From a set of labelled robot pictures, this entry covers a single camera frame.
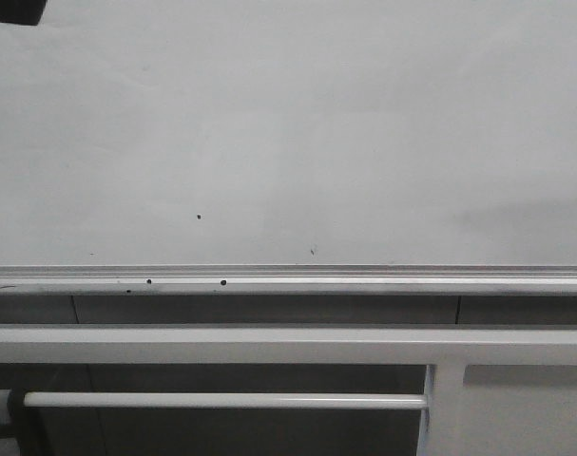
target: metal rail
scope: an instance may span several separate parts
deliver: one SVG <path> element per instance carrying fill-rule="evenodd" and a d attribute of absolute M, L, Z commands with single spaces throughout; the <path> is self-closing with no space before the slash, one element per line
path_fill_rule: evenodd
<path fill-rule="evenodd" d="M 0 267 L 0 294 L 577 295 L 577 267 L 53 266 Z"/>
<path fill-rule="evenodd" d="M 191 392 L 29 392 L 26 407 L 422 410 L 424 395 Z"/>
<path fill-rule="evenodd" d="M 0 325 L 0 363 L 577 365 L 577 330 Z"/>

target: white surface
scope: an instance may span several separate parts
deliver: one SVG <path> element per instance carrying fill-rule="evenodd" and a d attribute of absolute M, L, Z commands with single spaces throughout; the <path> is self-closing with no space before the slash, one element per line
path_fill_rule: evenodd
<path fill-rule="evenodd" d="M 576 265 L 577 1 L 0 24 L 0 265 L 242 263 Z"/>
<path fill-rule="evenodd" d="M 204 392 L 30 392 L 26 407 L 127 407 L 205 409 L 422 410 L 416 394 L 280 394 Z"/>

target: black object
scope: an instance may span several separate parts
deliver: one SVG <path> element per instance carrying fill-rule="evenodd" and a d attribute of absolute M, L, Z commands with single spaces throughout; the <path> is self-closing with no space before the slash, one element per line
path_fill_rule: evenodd
<path fill-rule="evenodd" d="M 20 455 L 53 456 L 39 411 L 24 405 L 26 394 L 26 391 L 13 389 L 7 401 L 15 440 L 20 447 Z"/>
<path fill-rule="evenodd" d="M 36 26 L 48 0 L 0 0 L 0 22 Z"/>

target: gray panel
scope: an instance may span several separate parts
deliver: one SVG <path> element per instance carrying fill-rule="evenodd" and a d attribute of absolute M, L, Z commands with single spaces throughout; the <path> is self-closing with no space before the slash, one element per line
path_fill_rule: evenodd
<path fill-rule="evenodd" d="M 75 296 L 82 323 L 452 324 L 456 296 Z"/>
<path fill-rule="evenodd" d="M 459 323 L 577 325 L 577 296 L 463 296 Z"/>
<path fill-rule="evenodd" d="M 460 453 L 577 456 L 577 367 L 471 366 Z"/>

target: horizontal bar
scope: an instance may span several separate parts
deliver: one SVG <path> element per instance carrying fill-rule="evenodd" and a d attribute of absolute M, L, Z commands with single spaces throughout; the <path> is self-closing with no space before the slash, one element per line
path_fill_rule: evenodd
<path fill-rule="evenodd" d="M 558 294 L 577 295 L 577 267 L 14 266 L 0 294 Z"/>
<path fill-rule="evenodd" d="M 577 330 L 0 325 L 0 363 L 577 366 Z"/>
<path fill-rule="evenodd" d="M 26 407 L 422 410 L 424 395 L 191 392 L 30 392 Z"/>

